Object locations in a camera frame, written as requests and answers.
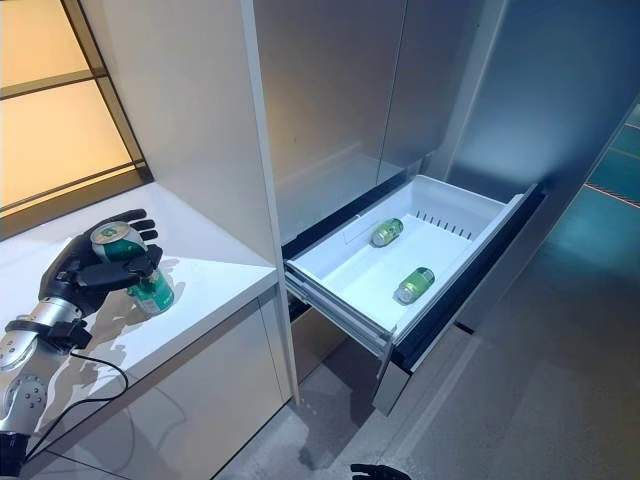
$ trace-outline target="window frame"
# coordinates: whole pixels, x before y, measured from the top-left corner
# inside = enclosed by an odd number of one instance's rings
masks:
[[[116,129],[120,134],[120,138],[129,153],[131,161],[93,175],[79,178],[64,185],[59,185],[17,202],[0,206],[0,214],[3,214],[21,205],[38,201],[43,197],[56,194],[57,192],[105,174],[115,173],[118,170],[127,170],[119,175],[114,175],[69,192],[61,193],[53,198],[42,200],[14,213],[5,214],[0,217],[0,241],[46,223],[54,218],[153,182],[153,175],[149,169],[149,165],[140,149],[127,114],[122,107],[120,97],[113,86],[111,76],[106,69],[104,59],[98,49],[95,37],[91,32],[80,0],[60,0],[60,3],[62,4],[89,69],[1,88],[0,101],[73,83],[94,80]]]

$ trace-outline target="green can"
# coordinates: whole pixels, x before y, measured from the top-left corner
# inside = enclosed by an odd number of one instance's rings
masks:
[[[91,233],[93,251],[105,262],[119,262],[137,257],[147,250],[140,234],[126,222],[101,225]],[[158,269],[129,287],[127,294],[147,315],[157,315],[173,303],[173,290]]]
[[[371,244],[374,247],[386,247],[398,238],[403,230],[404,225],[402,221],[397,218],[387,220],[373,231],[371,234]]]
[[[435,280],[436,276],[430,269],[426,267],[416,268],[407,278],[400,282],[395,293],[396,298],[405,305],[413,303],[433,285]]]

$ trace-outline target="refrigerator compartment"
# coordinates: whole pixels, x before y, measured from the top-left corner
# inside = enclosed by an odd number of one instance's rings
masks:
[[[323,293],[324,303],[347,305],[356,312],[351,318],[366,319],[363,327],[387,341],[398,339],[464,271],[520,197],[504,204],[417,176],[287,264]],[[402,234],[385,247],[371,246],[372,232],[390,218],[402,220]],[[434,272],[435,282],[414,303],[402,305],[394,292],[421,266]]]

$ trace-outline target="drawer slot vents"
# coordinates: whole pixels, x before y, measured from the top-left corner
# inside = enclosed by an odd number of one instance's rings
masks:
[[[418,220],[430,223],[431,225],[435,225],[436,227],[442,228],[447,232],[457,234],[459,237],[466,238],[467,240],[471,240],[471,236],[473,235],[473,232],[468,229],[465,230],[458,225],[454,225],[453,222],[448,222],[442,218],[438,218],[437,216],[429,215],[422,210],[418,210],[416,212],[416,218]]]

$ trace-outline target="can lid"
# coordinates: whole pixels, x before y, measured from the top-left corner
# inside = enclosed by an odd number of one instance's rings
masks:
[[[371,235],[371,243],[376,247],[384,247],[387,244],[386,240],[382,232],[374,232],[373,235]]]
[[[402,303],[411,303],[415,300],[413,297],[413,292],[409,290],[407,287],[398,288],[396,290],[396,296],[398,297],[398,300],[400,300]]]
[[[97,245],[117,242],[129,233],[131,227],[126,222],[110,222],[100,225],[91,232],[91,242]]]

